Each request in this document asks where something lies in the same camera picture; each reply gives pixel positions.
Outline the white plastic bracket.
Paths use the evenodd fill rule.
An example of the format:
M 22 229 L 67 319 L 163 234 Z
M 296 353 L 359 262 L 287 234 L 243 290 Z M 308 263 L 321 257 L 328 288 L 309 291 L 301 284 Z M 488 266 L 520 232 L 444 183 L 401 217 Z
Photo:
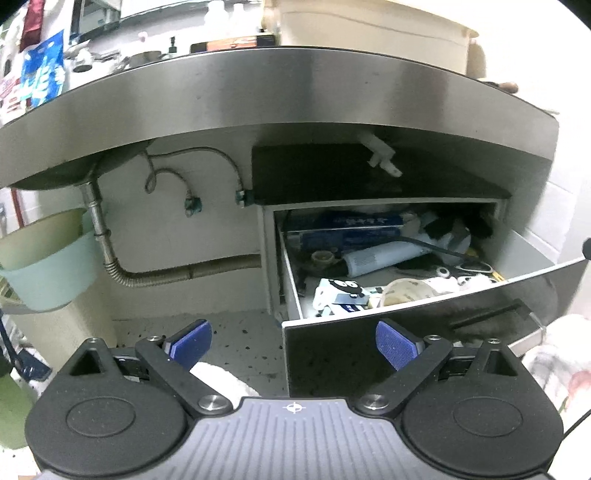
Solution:
M 394 178 L 400 178 L 403 175 L 403 172 L 393 163 L 396 151 L 391 146 L 368 131 L 360 132 L 358 138 L 363 146 L 372 151 L 370 167 L 380 167 Z

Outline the stainless steel counter edge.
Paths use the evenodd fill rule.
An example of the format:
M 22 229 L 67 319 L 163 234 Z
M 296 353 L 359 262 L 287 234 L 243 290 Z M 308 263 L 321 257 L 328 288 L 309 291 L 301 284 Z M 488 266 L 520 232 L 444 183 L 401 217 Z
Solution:
M 1 130 L 1 183 L 128 144 L 221 128 L 402 127 L 554 155 L 557 120 L 449 70 L 352 50 L 273 47 L 188 55 L 90 82 Z

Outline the cream perforated laundry basket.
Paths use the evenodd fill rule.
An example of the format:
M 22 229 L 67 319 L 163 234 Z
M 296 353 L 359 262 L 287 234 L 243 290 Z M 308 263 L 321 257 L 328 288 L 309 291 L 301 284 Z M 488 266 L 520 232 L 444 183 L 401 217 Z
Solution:
M 115 347 L 117 337 L 99 281 L 67 305 L 34 312 L 18 297 L 2 296 L 1 307 L 48 365 L 58 371 L 87 338 Z

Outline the large cream storage box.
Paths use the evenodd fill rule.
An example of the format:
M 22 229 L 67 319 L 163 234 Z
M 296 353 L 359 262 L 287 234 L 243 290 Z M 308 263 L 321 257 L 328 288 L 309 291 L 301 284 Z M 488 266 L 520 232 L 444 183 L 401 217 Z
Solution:
M 283 46 L 384 54 L 466 74 L 478 33 L 394 1 L 264 1 L 263 27 Z

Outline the black cabinet body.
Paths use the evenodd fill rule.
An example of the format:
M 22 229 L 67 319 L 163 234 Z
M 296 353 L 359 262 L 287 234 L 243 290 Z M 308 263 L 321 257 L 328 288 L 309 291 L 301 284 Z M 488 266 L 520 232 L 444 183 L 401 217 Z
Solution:
M 252 192 L 259 205 L 393 198 L 507 199 L 510 193 L 448 162 L 403 151 L 393 177 L 370 166 L 361 144 L 301 144 L 252 149 Z

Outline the beige plastic basin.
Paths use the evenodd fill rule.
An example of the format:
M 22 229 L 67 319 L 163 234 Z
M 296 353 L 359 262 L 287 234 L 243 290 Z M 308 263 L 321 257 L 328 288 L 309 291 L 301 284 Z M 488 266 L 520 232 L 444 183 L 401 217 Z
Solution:
M 37 220 L 1 239 L 1 268 L 18 270 L 68 246 L 82 235 L 83 208 Z

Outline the blue toothpaste box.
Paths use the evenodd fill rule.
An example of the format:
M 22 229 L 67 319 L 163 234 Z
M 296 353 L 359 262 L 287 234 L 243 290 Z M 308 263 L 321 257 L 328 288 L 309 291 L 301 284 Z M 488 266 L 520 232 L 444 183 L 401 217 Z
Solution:
M 324 211 L 315 217 L 290 220 L 287 243 L 298 251 L 348 252 L 388 243 L 405 226 L 399 214 Z

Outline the mint green plastic basin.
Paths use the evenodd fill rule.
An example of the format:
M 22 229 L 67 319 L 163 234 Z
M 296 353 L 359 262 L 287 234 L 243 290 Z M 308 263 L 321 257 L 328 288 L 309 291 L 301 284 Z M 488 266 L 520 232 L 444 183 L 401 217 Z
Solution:
M 99 247 L 93 232 L 26 267 L 1 269 L 21 302 L 30 310 L 43 312 L 62 307 L 85 292 L 102 269 Z

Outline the black glossy drawer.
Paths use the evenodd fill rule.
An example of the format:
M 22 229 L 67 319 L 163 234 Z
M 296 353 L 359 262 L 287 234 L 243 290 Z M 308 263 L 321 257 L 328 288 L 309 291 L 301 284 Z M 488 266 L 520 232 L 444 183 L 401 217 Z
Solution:
M 312 202 L 263 206 L 259 213 L 269 308 L 283 328 L 287 392 L 298 398 L 352 397 L 384 380 L 387 361 L 375 349 L 377 323 L 390 319 L 418 337 L 444 337 L 452 320 L 522 300 L 546 327 L 570 307 L 588 265 L 584 257 L 556 263 L 501 220 L 499 199 L 401 198 L 345 202 Z M 318 278 L 297 266 L 296 249 L 287 243 L 291 219 L 315 217 L 324 211 L 400 213 L 411 209 L 474 219 L 483 216 L 490 237 L 477 241 L 481 258 L 502 280 L 472 291 L 445 293 L 432 299 L 377 307 L 356 313 L 317 317 L 311 310 Z M 517 355 L 541 343 L 541 331 L 509 343 Z

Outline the green plastic container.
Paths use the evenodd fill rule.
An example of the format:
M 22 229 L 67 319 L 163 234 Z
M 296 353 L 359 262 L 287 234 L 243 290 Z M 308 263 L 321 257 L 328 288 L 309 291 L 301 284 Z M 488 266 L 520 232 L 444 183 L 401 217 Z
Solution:
M 30 395 L 9 375 L 1 378 L 0 443 L 16 450 L 27 445 L 25 421 L 33 406 Z

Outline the white tube bottle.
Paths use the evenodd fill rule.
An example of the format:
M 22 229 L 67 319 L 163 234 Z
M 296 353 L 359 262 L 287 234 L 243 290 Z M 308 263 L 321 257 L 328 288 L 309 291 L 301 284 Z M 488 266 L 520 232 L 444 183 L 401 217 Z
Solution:
M 351 278 L 360 277 L 431 252 L 430 248 L 408 242 L 390 242 L 342 255 Z

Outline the white panda print packet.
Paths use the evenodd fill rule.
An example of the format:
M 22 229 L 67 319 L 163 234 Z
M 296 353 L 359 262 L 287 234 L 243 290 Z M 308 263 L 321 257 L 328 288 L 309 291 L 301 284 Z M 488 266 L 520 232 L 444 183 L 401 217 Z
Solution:
M 312 309 L 315 316 L 334 316 L 367 309 L 370 294 L 353 280 L 322 278 L 315 288 Z

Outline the blue printed plastic bag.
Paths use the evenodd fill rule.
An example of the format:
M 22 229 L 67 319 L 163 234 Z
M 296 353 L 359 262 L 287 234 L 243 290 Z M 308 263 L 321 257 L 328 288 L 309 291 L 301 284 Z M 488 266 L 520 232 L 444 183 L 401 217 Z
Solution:
M 37 108 L 62 93 L 65 80 L 63 31 L 29 50 L 21 70 L 21 99 Z

